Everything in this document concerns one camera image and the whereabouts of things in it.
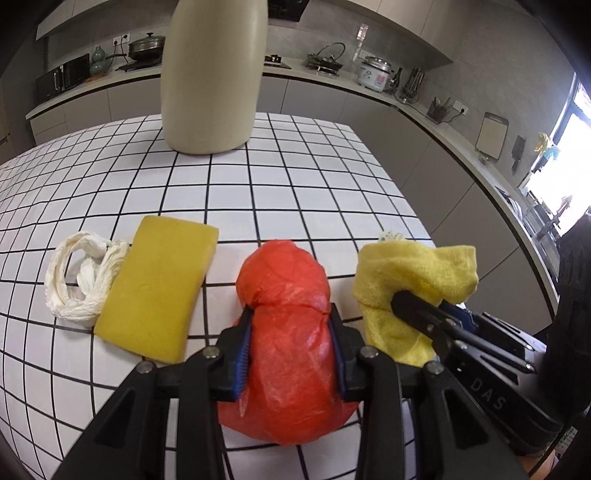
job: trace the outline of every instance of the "red plastic bag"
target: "red plastic bag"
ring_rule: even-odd
[[[311,442],[343,425],[357,408],[336,389],[324,269],[291,241],[267,242],[246,259],[236,282],[254,309],[248,383],[219,420],[280,445]]]

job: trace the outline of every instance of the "metal screw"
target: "metal screw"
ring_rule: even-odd
[[[443,373],[443,365],[439,362],[428,362],[427,363],[427,372],[433,375],[439,375]]]
[[[376,358],[379,355],[378,349],[371,345],[361,347],[359,353],[361,353],[363,358]]]
[[[218,356],[220,356],[222,351],[218,347],[211,345],[211,346],[205,347],[203,349],[202,353],[205,358],[212,359],[212,358],[217,358]]]
[[[138,363],[138,366],[135,367],[135,369],[141,374],[149,374],[153,368],[154,364],[148,361],[140,362]]]

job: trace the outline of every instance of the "beige vase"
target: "beige vase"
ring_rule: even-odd
[[[166,37],[164,138],[205,155],[246,142],[254,125],[267,42],[267,0],[180,0]]]

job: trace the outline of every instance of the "white tablecloth with black grid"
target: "white tablecloth with black grid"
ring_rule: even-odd
[[[361,317],[351,295],[359,249],[384,230],[432,245],[375,157],[349,127],[332,122],[259,113],[246,145],[190,156],[168,147],[161,118],[153,115],[70,134],[0,166],[0,430],[35,479],[51,478],[141,360],[50,314],[43,280],[51,252],[79,230],[132,241],[145,215],[220,230],[186,356],[215,343],[237,318],[236,277],[264,241],[292,239],[312,253],[352,325]],[[71,259],[67,281],[75,282],[79,260]],[[175,477],[176,408],[173,402],[167,480]],[[359,419],[357,413],[336,432],[291,448],[224,428],[228,478],[352,480]],[[407,424],[405,438],[411,479]]]

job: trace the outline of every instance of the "yellow sponge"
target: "yellow sponge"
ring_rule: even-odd
[[[219,230],[168,217],[145,217],[113,282],[95,333],[166,363],[183,360],[199,288]]]

